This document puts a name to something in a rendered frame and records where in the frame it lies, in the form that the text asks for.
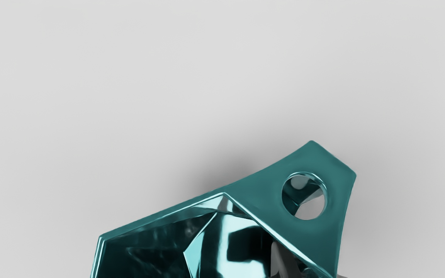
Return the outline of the teal faceted mug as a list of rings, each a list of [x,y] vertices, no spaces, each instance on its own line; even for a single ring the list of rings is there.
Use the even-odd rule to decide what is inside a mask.
[[[356,174],[315,141],[99,237],[90,278],[338,278]]]

